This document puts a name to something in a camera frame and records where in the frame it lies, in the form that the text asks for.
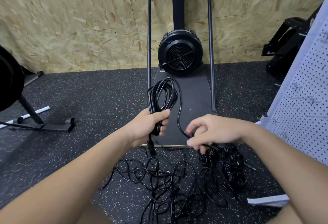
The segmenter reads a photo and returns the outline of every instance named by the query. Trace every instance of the person's left hand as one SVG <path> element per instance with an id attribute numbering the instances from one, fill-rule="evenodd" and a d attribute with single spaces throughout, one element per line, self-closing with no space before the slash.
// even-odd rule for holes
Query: person's left hand
<path id="1" fill-rule="evenodd" d="M 153 131 L 155 124 L 162 121 L 159 136 L 164 136 L 166 126 L 169 123 L 170 110 L 164 110 L 150 114 L 149 109 L 142 110 L 132 121 L 124 126 L 129 133 L 129 140 L 132 147 L 145 144 L 149 140 L 149 134 Z"/>

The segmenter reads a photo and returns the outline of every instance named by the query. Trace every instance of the wall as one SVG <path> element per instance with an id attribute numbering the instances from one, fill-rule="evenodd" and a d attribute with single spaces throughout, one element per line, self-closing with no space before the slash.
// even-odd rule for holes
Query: wall
<path id="1" fill-rule="evenodd" d="M 322 0 L 213 0 L 216 63 L 258 61 L 285 18 L 308 18 Z M 186 0 L 186 28 L 208 57 L 206 0 Z M 152 1 L 152 65 L 173 30 L 172 0 Z M 147 66 L 147 0 L 0 0 L 0 44 L 32 71 Z"/>

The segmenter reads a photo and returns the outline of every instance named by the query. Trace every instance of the pile of tangled cable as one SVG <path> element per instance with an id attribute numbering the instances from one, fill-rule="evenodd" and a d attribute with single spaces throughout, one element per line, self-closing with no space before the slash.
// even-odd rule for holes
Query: pile of tangled cable
<path id="1" fill-rule="evenodd" d="M 141 184 L 150 191 L 151 199 L 142 212 L 140 223 L 177 223 L 181 218 L 196 218 L 205 213 L 206 199 L 222 208 L 228 206 L 219 188 L 223 187 L 237 199 L 236 195 L 245 186 L 242 170 L 244 159 L 234 145 L 228 144 L 222 148 L 213 145 L 209 146 L 205 155 L 199 153 L 199 160 L 204 167 L 198 174 L 186 160 L 184 149 L 157 148 L 181 152 L 181 160 L 173 164 L 158 151 L 155 156 L 150 156 L 146 148 L 140 148 L 144 149 L 146 163 L 122 158 L 113 169 L 109 181 L 99 189 L 109 184 L 116 171 L 122 179 Z M 221 163 L 226 182 L 216 179 L 215 168 L 218 168 L 218 163 Z"/>

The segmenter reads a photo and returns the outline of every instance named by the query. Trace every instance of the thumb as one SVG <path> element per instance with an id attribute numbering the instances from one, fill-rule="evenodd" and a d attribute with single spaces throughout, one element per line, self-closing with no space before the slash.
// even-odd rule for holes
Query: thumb
<path id="1" fill-rule="evenodd" d="M 166 118 L 168 118 L 170 116 L 170 110 L 166 109 L 162 112 L 156 112 L 152 114 L 152 117 L 155 121 L 155 123 L 160 122 L 161 120 L 165 120 Z"/>
<path id="2" fill-rule="evenodd" d="M 214 139 L 209 131 L 206 131 L 202 134 L 199 134 L 195 137 L 192 137 L 187 141 L 187 145 L 189 146 L 196 146 L 201 144 L 206 144 L 209 142 L 214 142 Z"/>

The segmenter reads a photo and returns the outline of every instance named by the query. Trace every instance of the person's right arm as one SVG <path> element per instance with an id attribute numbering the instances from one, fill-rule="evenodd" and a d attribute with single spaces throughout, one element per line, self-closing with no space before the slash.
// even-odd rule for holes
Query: person's right arm
<path id="1" fill-rule="evenodd" d="M 208 114 L 193 120 L 186 133 L 197 127 L 195 137 L 187 141 L 189 146 L 199 149 L 201 144 L 241 139 L 277 179 L 303 222 L 328 223 L 328 166 L 248 121 Z"/>

